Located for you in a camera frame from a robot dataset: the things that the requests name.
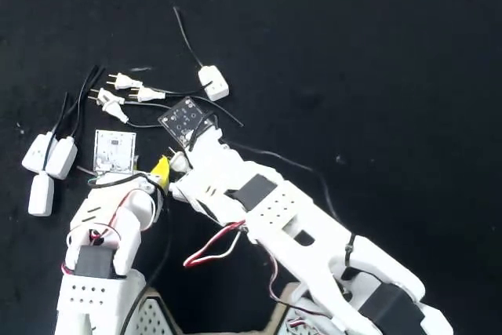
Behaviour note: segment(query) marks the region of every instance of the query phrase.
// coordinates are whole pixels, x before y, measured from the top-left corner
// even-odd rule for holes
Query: black wire
[[[167,259],[169,258],[169,253],[171,250],[171,244],[173,243],[173,221],[171,217],[171,211],[169,209],[169,206],[166,206],[166,214],[167,214],[167,243],[166,243],[166,249],[164,250],[164,254],[162,255],[162,259],[158,263],[157,267],[155,268],[154,272],[150,275],[150,278],[146,281],[145,286],[143,289],[138,293],[136,296],[136,299],[134,300],[133,304],[129,308],[129,311],[127,312],[127,315],[125,316],[124,323],[122,324],[122,328],[120,330],[119,335],[125,335],[127,326],[129,325],[129,322],[131,321],[131,318],[133,317],[134,311],[138,307],[138,305],[141,302],[141,299],[143,298],[144,294],[148,291],[150,286],[153,284],[153,282],[156,280],[158,275],[160,274],[161,270],[164,268],[164,265],[166,264]]]
[[[198,137],[198,131],[200,128],[204,125],[204,122],[209,118],[209,117],[214,117],[214,126],[218,128],[218,115],[216,115],[214,112],[210,111],[209,113],[205,113],[202,118],[198,121],[197,126],[194,128],[194,130],[191,133],[190,136],[190,141],[188,142],[188,150],[192,151],[195,146],[195,141],[197,140]]]
[[[161,109],[171,110],[170,106],[162,105],[162,104],[154,104],[152,102],[124,101],[124,105],[160,107]]]
[[[127,121],[126,125],[134,127],[135,129],[156,129],[157,127],[162,127],[162,125],[136,125]]]
[[[174,6],[173,7],[174,14],[176,15],[176,19],[178,20],[178,26],[180,27],[181,35],[183,35],[183,39],[185,41],[185,45],[187,45],[188,50],[190,50],[191,55],[194,57],[194,59],[197,61],[198,65],[201,67],[204,67],[204,64],[202,64],[201,60],[198,58],[197,54],[195,54],[195,51],[191,48],[190,42],[188,41],[187,34],[185,33],[185,29],[183,26],[183,21],[181,20],[181,15],[178,7]]]
[[[149,184],[152,184],[153,186],[155,186],[155,188],[157,189],[159,194],[162,196],[162,201],[163,202],[167,201],[167,195],[166,195],[166,192],[164,191],[164,189],[162,188],[162,186],[160,184],[158,184],[157,182],[154,182],[153,180],[151,180],[148,177],[148,175],[146,175],[145,173],[134,173],[132,176],[129,176],[127,178],[123,178],[121,180],[114,180],[113,182],[109,182],[107,184],[95,184],[93,182],[87,182],[87,185],[90,188],[111,188],[111,187],[117,186],[119,184],[126,184],[127,182],[130,182],[131,180],[135,180],[137,177],[143,177],[145,180],[148,181]]]
[[[77,104],[77,119],[75,120],[75,125],[73,127],[73,130],[71,131],[71,134],[70,134],[71,137],[75,137],[75,134],[77,133],[78,129],[82,126],[82,124],[81,124],[81,113],[82,112],[80,110],[82,107],[82,99],[84,98],[84,96],[87,95],[89,90],[98,81],[98,79],[103,74],[103,72],[104,72],[104,68],[102,68],[102,67],[98,68],[97,66],[94,66],[93,69],[87,74],[87,77],[85,78],[85,81],[82,84],[82,87],[80,89],[80,93],[78,94],[78,98],[75,102]]]
[[[325,198],[325,201],[326,201],[326,205],[328,206],[328,210],[331,213],[331,216],[336,221],[338,221],[339,223],[341,223],[340,218],[336,214],[336,211],[335,211],[335,209],[333,207],[333,203],[331,202],[331,195],[329,194],[329,187],[328,187],[328,184],[326,183],[326,179],[324,178],[324,176],[320,172],[318,172],[317,170],[311,168],[310,166],[306,166],[306,165],[300,164],[299,162],[296,162],[296,161],[290,160],[289,158],[281,156],[279,153],[275,153],[275,152],[271,152],[271,151],[264,151],[264,150],[261,150],[261,149],[258,149],[258,148],[249,147],[249,146],[244,145],[244,144],[235,143],[234,141],[229,141],[229,140],[222,140],[222,141],[224,143],[230,145],[230,146],[234,146],[234,147],[241,148],[241,149],[244,149],[244,150],[247,150],[247,151],[251,151],[251,152],[256,153],[258,155],[269,155],[269,156],[276,157],[276,158],[282,160],[283,162],[286,162],[286,163],[288,163],[288,164],[290,164],[292,166],[295,166],[297,168],[300,168],[300,169],[303,169],[303,170],[307,170],[308,172],[310,172],[310,173],[314,174],[315,176],[317,176],[317,178],[321,182],[322,191],[324,193],[324,198]]]
[[[152,88],[152,89],[158,90],[159,92],[164,92],[166,94],[169,94],[169,92],[166,92],[164,89],[156,89],[156,88]],[[168,96],[170,96],[170,97],[185,97],[184,95],[177,94],[177,93],[171,93]],[[225,109],[224,107],[220,106],[216,102],[212,102],[211,100],[209,100],[209,99],[207,99],[205,97],[202,97],[202,96],[191,96],[191,98],[195,98],[196,100],[204,101],[207,104],[210,104],[211,106],[214,106],[216,109],[221,110],[223,113],[225,113],[225,115],[228,118],[230,118],[232,121],[234,121],[235,123],[237,123],[239,127],[243,127],[244,126],[244,123],[242,123],[241,121],[239,121],[231,112],[229,112],[227,109]]]
[[[64,94],[63,106],[61,107],[60,116],[58,117],[57,122],[53,127],[53,130],[52,130],[53,134],[49,138],[49,143],[47,144],[47,149],[45,150],[44,163],[42,165],[42,170],[45,170],[45,167],[47,166],[47,161],[49,160],[50,147],[54,141],[54,138],[56,137],[57,129],[60,128],[61,121],[63,121],[67,101],[68,101],[68,92],[66,92]]]

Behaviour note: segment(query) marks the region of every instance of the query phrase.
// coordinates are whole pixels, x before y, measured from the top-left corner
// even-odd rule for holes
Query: white connector
[[[178,173],[186,173],[190,169],[187,156],[183,152],[176,152],[169,161],[169,167]]]
[[[132,88],[131,90],[136,90],[136,94],[129,94],[129,97],[136,99],[138,102],[147,102],[151,100],[164,100],[166,94],[164,92],[158,92],[151,88],[146,88],[142,86],[141,88]]]
[[[127,123],[129,117],[124,114],[120,105],[123,105],[126,101],[124,97],[116,96],[112,92],[101,88],[100,90],[91,89],[93,92],[97,92],[96,97],[89,97],[91,100],[96,100],[99,106],[103,106],[103,111],[108,113],[112,117],[116,117],[120,122]]]
[[[33,216],[50,216],[53,211],[54,180],[41,171],[31,184],[28,213]]]
[[[33,173],[38,173],[40,170],[42,170],[45,153],[47,152],[47,147],[49,146],[49,141],[52,135],[53,133],[51,132],[48,132],[46,134],[38,134],[35,140],[33,140],[33,143],[31,143],[31,146],[26,152],[26,155],[23,157],[21,165]],[[56,138],[54,138],[53,142],[50,145],[49,158],[54,152],[56,145],[57,140]]]
[[[111,78],[115,78],[114,82],[107,82],[115,87],[116,90],[119,89],[129,89],[129,88],[141,88],[143,86],[143,82],[139,80],[134,80],[127,75],[123,75],[120,72],[116,75],[108,75]]]
[[[204,90],[211,101],[226,97],[230,92],[227,81],[217,66],[203,66],[198,71],[198,79],[205,87]]]
[[[66,179],[75,157],[77,156],[77,146],[73,137],[61,139],[50,155],[45,171],[58,180]]]
[[[112,117],[116,117],[120,122],[127,123],[129,121],[129,117],[124,114],[120,104],[116,101],[110,101],[103,105],[103,111],[108,113]]]

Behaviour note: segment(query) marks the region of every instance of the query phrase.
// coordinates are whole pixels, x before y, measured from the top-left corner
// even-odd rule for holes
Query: robotic hand
[[[107,173],[92,183],[94,189],[78,209],[67,236],[56,335],[121,331],[126,313],[145,287],[143,275],[131,267],[140,233],[160,214],[164,173],[164,177],[134,173],[125,179],[123,174]]]
[[[244,161],[209,118],[185,99],[160,120],[184,148],[174,156],[181,161],[171,160],[183,176],[169,190],[222,226],[243,224],[275,275],[278,260],[300,281],[290,303],[304,308],[303,320],[329,335],[453,335],[443,314],[421,302],[424,284],[411,271],[271,167]],[[311,244],[301,245],[299,235]]]

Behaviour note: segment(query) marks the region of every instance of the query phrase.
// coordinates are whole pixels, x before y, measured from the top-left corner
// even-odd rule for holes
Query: black fabric surface
[[[54,213],[27,215],[33,174],[20,161],[94,63],[171,90],[198,87],[171,5],[191,43],[231,85],[226,138],[322,171],[344,223],[414,271],[456,334],[500,330],[502,9],[497,0],[0,0],[0,333],[50,334],[70,219],[87,176],[56,182]],[[155,110],[126,108],[136,123]],[[78,164],[95,129],[127,129],[87,103]],[[173,145],[137,136],[140,168]],[[275,166],[324,206],[314,177]],[[172,203],[173,254],[155,283],[185,331],[263,328],[270,266],[248,242],[214,264],[183,259],[216,230]],[[144,234],[136,266],[162,255],[166,218]],[[282,274],[279,291],[290,279]]]

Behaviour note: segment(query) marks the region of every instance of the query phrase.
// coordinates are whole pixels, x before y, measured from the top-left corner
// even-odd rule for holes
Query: power adapter
[[[207,97],[211,101],[219,100],[228,96],[228,84],[217,66],[202,66],[198,71],[198,79],[200,80]]]
[[[48,132],[46,134],[40,133],[37,135],[33,143],[31,143],[28,152],[23,157],[21,165],[33,173],[38,173],[42,170],[44,165],[45,153],[47,152],[47,147],[49,146],[49,141],[53,133]],[[53,138],[53,142],[49,149],[49,158],[56,148],[57,140]]]
[[[73,137],[61,139],[49,157],[45,171],[58,180],[66,179],[77,156],[77,146]]]
[[[50,216],[53,211],[54,180],[41,171],[31,183],[28,213],[33,216]]]

